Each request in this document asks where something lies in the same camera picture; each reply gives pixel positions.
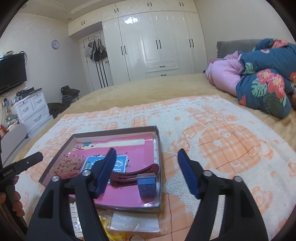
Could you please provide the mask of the left hand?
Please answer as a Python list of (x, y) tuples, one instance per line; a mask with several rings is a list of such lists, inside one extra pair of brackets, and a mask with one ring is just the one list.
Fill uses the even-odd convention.
[[(25, 212), (23, 210), (21, 196), (17, 191), (14, 191), (13, 193), (13, 199), (14, 199), (13, 211), (16, 212), (16, 216), (23, 217), (25, 215)], [(1, 205), (4, 204), (5, 200), (6, 200), (6, 194), (1, 192)]]

